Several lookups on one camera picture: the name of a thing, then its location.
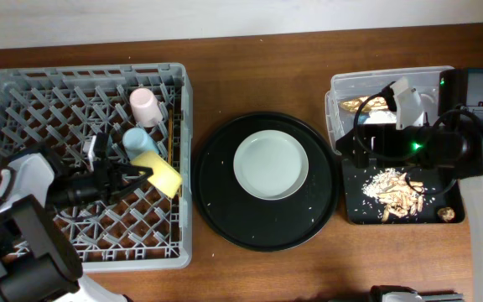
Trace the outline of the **yellow plastic bowl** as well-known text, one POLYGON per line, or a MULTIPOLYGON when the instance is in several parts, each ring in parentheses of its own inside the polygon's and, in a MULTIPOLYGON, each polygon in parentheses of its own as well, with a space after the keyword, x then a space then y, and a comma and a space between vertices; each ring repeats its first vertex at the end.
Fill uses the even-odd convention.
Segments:
POLYGON ((182 185, 182 176, 167 161, 154 151, 147 151, 131 161, 134 166, 146 167, 153 170, 148 182, 157 190, 173 199, 182 185))

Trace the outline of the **blue plastic cup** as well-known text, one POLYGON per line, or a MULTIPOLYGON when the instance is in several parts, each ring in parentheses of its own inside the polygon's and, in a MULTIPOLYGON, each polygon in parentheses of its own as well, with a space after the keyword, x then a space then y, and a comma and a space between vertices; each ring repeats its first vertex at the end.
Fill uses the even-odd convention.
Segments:
POLYGON ((158 146, 148 133, 141 128, 130 128, 122 136, 122 144, 130 160, 140 154, 153 151, 159 154, 158 146))

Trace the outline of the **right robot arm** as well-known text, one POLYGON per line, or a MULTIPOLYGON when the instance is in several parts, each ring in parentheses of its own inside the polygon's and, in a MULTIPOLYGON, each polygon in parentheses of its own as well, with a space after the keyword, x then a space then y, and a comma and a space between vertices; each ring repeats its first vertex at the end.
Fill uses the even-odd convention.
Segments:
POLYGON ((390 104, 394 123, 360 123, 340 130, 334 151, 357 168, 442 169, 460 188, 469 216, 475 299, 483 301, 483 69, 379 70, 388 85, 376 95, 390 104))

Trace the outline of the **wooden chopstick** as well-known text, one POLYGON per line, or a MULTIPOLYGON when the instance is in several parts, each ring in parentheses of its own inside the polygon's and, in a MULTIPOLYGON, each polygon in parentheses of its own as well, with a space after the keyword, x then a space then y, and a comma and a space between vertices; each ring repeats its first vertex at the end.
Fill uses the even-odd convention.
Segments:
POLYGON ((174 111, 169 109, 169 120, 168 120, 168 163, 172 165, 174 157, 174 111))

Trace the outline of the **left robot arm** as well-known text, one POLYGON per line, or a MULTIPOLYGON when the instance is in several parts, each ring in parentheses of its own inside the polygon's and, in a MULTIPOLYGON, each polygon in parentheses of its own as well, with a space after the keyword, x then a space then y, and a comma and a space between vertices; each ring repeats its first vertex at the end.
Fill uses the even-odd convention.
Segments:
POLYGON ((91 207, 81 222, 133 193, 153 170, 101 156, 71 169, 46 143, 5 159, 0 169, 0 301, 126 301, 85 275, 81 259, 54 217, 91 207))

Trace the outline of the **food scraps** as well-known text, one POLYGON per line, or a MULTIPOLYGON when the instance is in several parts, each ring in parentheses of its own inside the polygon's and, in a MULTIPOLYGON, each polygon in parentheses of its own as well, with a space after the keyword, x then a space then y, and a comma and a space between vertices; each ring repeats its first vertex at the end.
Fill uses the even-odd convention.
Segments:
POLYGON ((361 187, 364 195, 361 204, 376 210, 381 223, 392 218, 418 218, 425 206, 435 200, 435 188, 429 188, 423 181, 411 180, 405 171, 384 169, 370 176, 361 187))

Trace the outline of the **pink plastic cup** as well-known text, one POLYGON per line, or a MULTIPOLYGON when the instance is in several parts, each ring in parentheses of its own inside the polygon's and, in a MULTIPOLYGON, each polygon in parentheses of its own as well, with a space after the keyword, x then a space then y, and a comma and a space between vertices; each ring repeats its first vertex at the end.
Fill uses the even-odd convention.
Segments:
POLYGON ((136 122, 145 128, 153 128, 164 119, 155 95, 148 88, 138 88, 129 97, 132 114, 136 122))

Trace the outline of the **gold foil wrapper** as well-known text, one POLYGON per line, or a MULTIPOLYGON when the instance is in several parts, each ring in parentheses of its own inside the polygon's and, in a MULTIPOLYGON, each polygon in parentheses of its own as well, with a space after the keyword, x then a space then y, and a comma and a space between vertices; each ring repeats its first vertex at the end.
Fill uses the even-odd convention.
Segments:
MULTIPOLYGON (((361 96, 349 101, 339 103, 340 108, 347 112, 356 113, 359 107, 368 99, 368 96, 361 96)), ((363 108, 362 112, 371 112, 379 110, 387 110, 387 103, 383 97, 375 97, 371 99, 363 108)))

